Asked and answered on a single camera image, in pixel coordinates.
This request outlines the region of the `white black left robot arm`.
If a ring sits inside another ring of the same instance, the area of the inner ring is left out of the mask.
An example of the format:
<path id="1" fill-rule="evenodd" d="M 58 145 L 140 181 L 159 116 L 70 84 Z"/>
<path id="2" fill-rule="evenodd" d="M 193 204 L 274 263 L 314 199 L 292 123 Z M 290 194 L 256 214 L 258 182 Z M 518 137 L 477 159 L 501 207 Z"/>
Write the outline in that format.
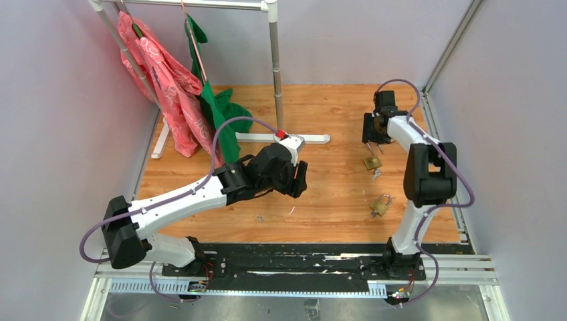
<path id="1" fill-rule="evenodd" d="M 188 276 L 199 275 L 205 258 L 197 239 L 171 237 L 159 230 L 272 191 L 298 198 L 307 189 L 308 164 L 299 159 L 304 146 L 298 136 L 289 136 L 165 194 L 130 203 L 123 196 L 111 199 L 101 227 L 111 266 L 120 270 L 149 260 L 181 268 Z"/>

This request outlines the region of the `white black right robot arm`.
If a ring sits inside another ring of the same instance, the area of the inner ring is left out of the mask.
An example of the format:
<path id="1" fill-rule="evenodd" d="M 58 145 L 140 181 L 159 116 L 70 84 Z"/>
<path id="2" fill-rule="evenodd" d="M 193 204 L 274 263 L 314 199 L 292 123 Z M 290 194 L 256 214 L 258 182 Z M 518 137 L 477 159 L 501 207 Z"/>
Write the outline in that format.
<path id="1" fill-rule="evenodd" d="M 433 138 L 407 111 L 399 110 L 393 91 L 375 92 L 373 102 L 373 112 L 364 114 L 362 141 L 396 141 L 407 152 L 403 178 L 407 207 L 399 228 L 386 243 L 381 262 L 385 276 L 395 280 L 418 267 L 433 215 L 456 194 L 457 175 L 449 163 L 457 160 L 457 149 L 453 143 Z"/>

